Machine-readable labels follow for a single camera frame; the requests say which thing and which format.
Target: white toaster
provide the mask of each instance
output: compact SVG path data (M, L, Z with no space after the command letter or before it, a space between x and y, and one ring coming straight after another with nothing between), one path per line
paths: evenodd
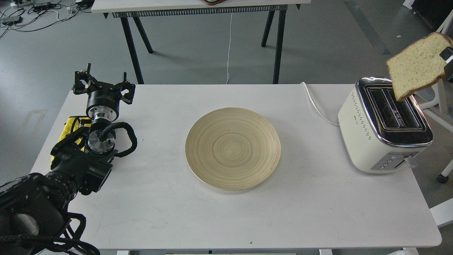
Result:
M433 140L413 96L397 102L390 78L362 78L348 95L338 122L352 163L368 173L395 172Z

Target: background table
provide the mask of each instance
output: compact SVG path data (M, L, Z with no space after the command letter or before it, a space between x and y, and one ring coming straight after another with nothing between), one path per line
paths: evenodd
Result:
M143 76L137 53L135 51L134 40L130 31L129 22L127 20L128 17L132 17L134 19L148 52L152 54L154 50L149 43L148 36L146 35L139 17L269 11L263 39L261 41L261 46L265 47L270 27L272 25L272 20L274 18L274 13L277 10L280 14L277 31L277 45L275 48L274 77L272 81L273 84L276 84L279 82L280 76L280 60L288 4L296 4L298 8L300 8L300 4L307 4L310 2L311 0L228 0L211 6L205 4L201 0L96 0L91 11L93 13L104 13L106 18L108 13L112 12L114 17L121 18L135 75L138 83L143 84Z
M353 85L310 86L321 111L336 114ZM87 96L70 93L33 172L46 173L68 116ZM246 191L226 192L190 170L186 136L204 114L241 107L267 118L282 146L271 176ZM313 110L299 84L138 85L120 118L138 148L116 158L103 188L78 195L71 212L87 217L82 240L100 249L300 249L428 247L441 236L412 171L371 175L350 162L340 129ZM129 147L118 132L119 150Z

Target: caster wheel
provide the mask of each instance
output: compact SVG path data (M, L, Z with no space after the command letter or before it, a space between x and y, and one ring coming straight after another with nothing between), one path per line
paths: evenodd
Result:
M437 181L444 184L448 181L448 176L445 177L445 176L439 174L439 176L437 176Z

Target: gray floor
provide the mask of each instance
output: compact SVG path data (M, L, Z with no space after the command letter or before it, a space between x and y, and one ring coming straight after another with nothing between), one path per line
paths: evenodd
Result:
M313 0L301 10L290 6L280 83L354 83L365 76L388 75L386 60L430 32L402 2ZM0 2L0 10L7 5ZM62 18L68 15L66 10L60 13ZM224 14L142 18L156 50L153 55L147 53L130 21L145 83L225 83L230 17ZM268 46L260 47L266 17L266 13L233 14L230 83L272 82L276 25ZM27 28L39 28L55 20L56 13L49 13ZM120 20L111 16L104 19L101 14L82 13L36 32L8 31L0 39L0 49L1 183L29 173L72 87L74 71L90 62L92 74L98 80L117 83L126 71L131 82L136 82ZM436 122L429 119L429 123L434 131L434 145L417 156L414 174L428 206L432 207L453 197L453 181L441 185L435 180L453 155L453 138ZM440 231L442 244L419 249L420 254L451 253L453 225ZM394 250L334 250L334 254L381 255ZM102 254L115 252L103 250Z

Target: bamboo plate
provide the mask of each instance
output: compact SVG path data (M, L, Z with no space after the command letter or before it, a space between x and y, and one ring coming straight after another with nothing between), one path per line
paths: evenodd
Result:
M270 122L242 108L223 108L204 115L186 140L186 158L193 173L227 191L263 182L277 166L280 153L280 140Z

